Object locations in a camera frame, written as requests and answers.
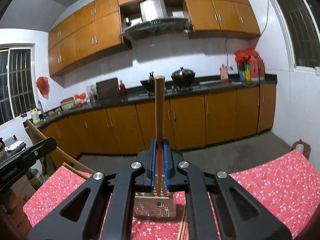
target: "range hood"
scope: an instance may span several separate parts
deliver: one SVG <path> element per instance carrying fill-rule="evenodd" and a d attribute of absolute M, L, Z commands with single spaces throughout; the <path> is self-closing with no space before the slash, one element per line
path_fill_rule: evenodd
<path fill-rule="evenodd" d="M 139 40 L 165 33 L 177 33 L 191 26 L 188 18 L 168 17 L 164 0 L 147 0 L 140 3 L 142 23 L 124 29 L 122 35 L 129 40 Z"/>

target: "kitchen countertop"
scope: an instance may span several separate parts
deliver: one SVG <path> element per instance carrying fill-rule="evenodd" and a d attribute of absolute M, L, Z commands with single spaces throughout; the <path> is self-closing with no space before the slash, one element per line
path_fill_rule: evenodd
<path fill-rule="evenodd" d="M 246 86 L 242 84 L 232 84 L 231 82 L 239 82 L 238 74 L 229 75 L 229 82 L 221 82 L 220 76 L 210 76 L 210 77 L 199 77 L 195 78 L 195 82 L 192 90 L 186 89 L 182 91 L 173 91 L 172 89 L 167 89 L 165 98 L 175 98 L 175 97 L 183 97 L 183 96 L 191 96 L 197 94 L 206 94 L 210 92 L 216 91 L 224 91 L 231 90 L 236 88 L 244 88 L 259 86 L 261 84 L 276 84 L 277 83 L 277 75 L 274 74 L 266 74 L 266 79 L 258 82 L 251 82 L 246 84 Z M 170 87 L 172 82 L 166 82 L 166 87 Z M 98 110 L 102 108 L 114 107 L 114 106 L 122 106 L 127 104 L 135 104 L 142 103 L 146 101 L 154 100 L 154 96 L 150 96 L 146 93 L 146 90 L 141 87 L 136 87 L 132 89 L 127 89 L 127 94 L 124 96 L 116 96 L 105 98 L 101 100 L 96 100 L 91 103 L 84 104 L 80 107 L 74 107 L 72 109 L 64 110 L 55 114 L 54 116 L 47 117 L 45 120 L 41 120 L 39 124 L 36 125 L 38 129 L 42 129 L 48 126 L 50 123 L 58 121 L 65 116 L 72 114 L 80 114 L 85 113 L 92 110 Z"/>

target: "plastic bag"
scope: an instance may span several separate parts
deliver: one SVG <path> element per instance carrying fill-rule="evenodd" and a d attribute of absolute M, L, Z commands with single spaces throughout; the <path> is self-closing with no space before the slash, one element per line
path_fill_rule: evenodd
<path fill-rule="evenodd" d="M 80 95 L 74 95 L 76 106 L 81 106 L 84 103 L 86 96 L 85 92 Z"/>
<path fill-rule="evenodd" d="M 236 51 L 235 55 L 236 55 L 235 61 L 237 63 L 244 63 L 248 61 L 251 56 L 258 57 L 259 53 L 253 48 L 248 48 L 248 49 Z"/>
<path fill-rule="evenodd" d="M 47 77 L 39 77 L 36 81 L 37 88 L 40 94 L 45 98 L 49 99 L 50 85 Z"/>

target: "floor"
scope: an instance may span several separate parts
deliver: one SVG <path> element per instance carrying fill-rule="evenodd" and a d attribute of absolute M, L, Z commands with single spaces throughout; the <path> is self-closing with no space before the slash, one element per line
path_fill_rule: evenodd
<path fill-rule="evenodd" d="M 274 160 L 291 151 L 291 147 L 271 132 L 255 137 L 184 152 L 184 159 L 197 165 L 202 171 L 214 174 L 217 171 L 233 173 L 243 171 Z M 105 174 L 118 172 L 130 164 L 135 156 L 82 155 L 79 162 Z"/>

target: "red bottle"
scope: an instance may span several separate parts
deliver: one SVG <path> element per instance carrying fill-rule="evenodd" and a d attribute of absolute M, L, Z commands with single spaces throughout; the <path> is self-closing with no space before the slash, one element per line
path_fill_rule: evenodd
<path fill-rule="evenodd" d="M 127 90 L 125 89 L 125 85 L 122 82 L 122 80 L 120 80 L 120 94 L 125 95 L 126 93 L 127 93 Z"/>
<path fill-rule="evenodd" d="M 265 80 L 265 69 L 264 69 L 264 63 L 263 63 L 263 60 L 260 56 L 258 56 L 258 69 L 259 69 L 259 77 L 260 77 L 260 80 Z"/>
<path fill-rule="evenodd" d="M 259 81 L 258 61 L 254 56 L 249 59 L 251 81 Z"/>

